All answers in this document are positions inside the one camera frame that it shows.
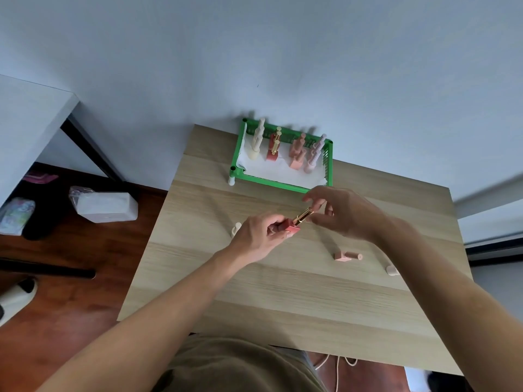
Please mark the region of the black rod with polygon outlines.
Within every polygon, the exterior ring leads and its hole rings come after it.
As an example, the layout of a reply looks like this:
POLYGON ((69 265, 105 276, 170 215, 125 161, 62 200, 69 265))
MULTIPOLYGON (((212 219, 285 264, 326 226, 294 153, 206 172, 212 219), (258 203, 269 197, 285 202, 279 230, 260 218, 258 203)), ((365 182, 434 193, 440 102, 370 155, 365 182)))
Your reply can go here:
POLYGON ((0 257, 0 271, 50 277, 74 277, 94 279, 96 270, 72 268, 39 262, 23 261, 0 257))

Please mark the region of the person's right forearm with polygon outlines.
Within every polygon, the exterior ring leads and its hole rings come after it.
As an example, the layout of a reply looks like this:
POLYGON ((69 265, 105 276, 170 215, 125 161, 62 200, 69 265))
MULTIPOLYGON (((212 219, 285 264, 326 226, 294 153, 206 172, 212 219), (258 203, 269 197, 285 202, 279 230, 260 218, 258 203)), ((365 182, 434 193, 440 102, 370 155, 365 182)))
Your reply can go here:
POLYGON ((523 392, 523 323, 409 223, 379 224, 389 257, 475 392, 523 392))

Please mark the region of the white desk with black legs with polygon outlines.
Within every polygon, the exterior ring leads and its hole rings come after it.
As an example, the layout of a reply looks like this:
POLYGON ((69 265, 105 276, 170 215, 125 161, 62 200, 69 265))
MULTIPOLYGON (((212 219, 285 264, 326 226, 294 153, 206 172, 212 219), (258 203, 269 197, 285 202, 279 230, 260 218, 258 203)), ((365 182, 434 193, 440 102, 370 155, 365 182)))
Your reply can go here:
POLYGON ((0 75, 0 206, 58 131, 64 132, 108 178, 125 184, 72 116, 78 104, 72 92, 0 75))

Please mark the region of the colourful printed packet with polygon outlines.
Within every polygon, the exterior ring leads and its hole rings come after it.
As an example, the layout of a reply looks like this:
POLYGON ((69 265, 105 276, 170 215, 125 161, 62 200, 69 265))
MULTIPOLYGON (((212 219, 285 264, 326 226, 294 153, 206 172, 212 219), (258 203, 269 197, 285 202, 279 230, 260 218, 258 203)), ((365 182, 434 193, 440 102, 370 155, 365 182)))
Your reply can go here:
POLYGON ((35 207, 35 201, 22 197, 7 201, 0 208, 0 235, 21 236, 35 207))

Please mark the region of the red and gold lipstick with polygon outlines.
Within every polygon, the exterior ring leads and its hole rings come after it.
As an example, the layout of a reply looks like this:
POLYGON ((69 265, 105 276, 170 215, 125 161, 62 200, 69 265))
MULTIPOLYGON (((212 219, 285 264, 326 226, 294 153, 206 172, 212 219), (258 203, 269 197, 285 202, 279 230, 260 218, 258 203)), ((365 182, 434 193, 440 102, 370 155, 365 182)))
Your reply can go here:
POLYGON ((274 233, 288 231, 290 235, 294 235, 300 230, 300 225, 313 213, 314 210, 308 207, 305 211, 294 218, 285 218, 282 222, 272 224, 269 230, 274 233))

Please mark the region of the person's left hand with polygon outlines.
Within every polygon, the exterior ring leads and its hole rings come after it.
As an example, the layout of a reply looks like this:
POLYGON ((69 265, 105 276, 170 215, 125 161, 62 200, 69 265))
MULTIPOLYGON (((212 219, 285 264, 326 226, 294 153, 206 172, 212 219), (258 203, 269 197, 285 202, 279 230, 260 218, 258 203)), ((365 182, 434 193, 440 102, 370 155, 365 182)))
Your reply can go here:
POLYGON ((264 259, 273 249, 292 237, 288 231, 271 232, 269 227, 261 227, 248 217, 240 230, 227 246, 227 252, 239 264, 246 266, 264 259))

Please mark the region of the white and black slipper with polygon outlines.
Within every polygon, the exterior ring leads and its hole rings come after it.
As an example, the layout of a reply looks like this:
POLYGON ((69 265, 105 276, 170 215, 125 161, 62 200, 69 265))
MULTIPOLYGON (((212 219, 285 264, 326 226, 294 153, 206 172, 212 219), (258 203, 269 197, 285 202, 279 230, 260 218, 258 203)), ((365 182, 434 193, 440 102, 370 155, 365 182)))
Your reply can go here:
POLYGON ((34 299, 37 289, 38 280, 27 277, 0 295, 0 327, 34 299))

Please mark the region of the person's right hand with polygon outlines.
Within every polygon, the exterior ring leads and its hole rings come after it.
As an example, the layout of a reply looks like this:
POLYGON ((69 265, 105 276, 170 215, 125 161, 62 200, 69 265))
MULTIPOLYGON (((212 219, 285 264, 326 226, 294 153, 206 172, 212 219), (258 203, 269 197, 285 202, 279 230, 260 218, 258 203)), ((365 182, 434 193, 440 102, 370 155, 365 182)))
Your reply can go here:
POLYGON ((344 237, 379 243, 388 216, 376 205, 352 190, 316 186, 302 198, 314 213, 335 217, 334 231, 344 237))

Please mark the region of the person's left forearm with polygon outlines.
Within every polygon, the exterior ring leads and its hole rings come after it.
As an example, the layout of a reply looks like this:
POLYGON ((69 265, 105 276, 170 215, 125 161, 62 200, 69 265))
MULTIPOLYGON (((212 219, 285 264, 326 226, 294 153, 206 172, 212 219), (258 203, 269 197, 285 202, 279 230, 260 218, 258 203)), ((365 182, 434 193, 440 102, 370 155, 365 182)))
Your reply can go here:
POLYGON ((197 320, 246 264, 232 246, 107 330, 36 392, 149 392, 197 320))

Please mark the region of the olive shirt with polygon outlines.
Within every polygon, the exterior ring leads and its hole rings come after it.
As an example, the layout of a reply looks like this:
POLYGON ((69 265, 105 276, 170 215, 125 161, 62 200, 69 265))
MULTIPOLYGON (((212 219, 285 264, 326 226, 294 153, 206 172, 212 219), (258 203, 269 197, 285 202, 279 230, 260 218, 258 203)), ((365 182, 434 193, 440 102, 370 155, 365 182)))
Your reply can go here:
POLYGON ((302 350, 193 333, 151 392, 327 392, 327 389, 302 350))

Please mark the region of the black object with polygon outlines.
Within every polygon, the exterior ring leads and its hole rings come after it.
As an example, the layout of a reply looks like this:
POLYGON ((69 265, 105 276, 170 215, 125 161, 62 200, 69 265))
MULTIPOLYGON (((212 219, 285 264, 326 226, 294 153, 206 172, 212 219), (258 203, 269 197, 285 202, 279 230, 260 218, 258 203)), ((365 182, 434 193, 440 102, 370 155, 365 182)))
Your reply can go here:
POLYGON ((427 376, 430 392, 475 392, 464 376, 430 372, 427 376))

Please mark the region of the pink packet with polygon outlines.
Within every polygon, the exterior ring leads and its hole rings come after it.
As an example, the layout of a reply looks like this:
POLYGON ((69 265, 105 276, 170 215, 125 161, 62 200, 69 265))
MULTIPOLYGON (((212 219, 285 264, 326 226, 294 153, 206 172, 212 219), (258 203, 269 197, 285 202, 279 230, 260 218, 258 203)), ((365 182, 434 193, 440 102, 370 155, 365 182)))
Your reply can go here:
POLYGON ((38 171, 28 171, 22 178, 22 181, 31 184, 49 184, 59 178, 58 175, 43 173, 38 171))

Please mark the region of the white tissue pack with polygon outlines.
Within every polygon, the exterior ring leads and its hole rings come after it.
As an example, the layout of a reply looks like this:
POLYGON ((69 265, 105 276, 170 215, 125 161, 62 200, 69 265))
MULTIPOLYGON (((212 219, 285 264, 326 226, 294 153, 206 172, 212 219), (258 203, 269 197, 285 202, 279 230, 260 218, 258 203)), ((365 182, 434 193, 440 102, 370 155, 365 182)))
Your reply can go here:
POLYGON ((135 221, 139 215, 139 204, 127 192, 96 192, 72 186, 69 199, 76 213, 93 223, 135 221))

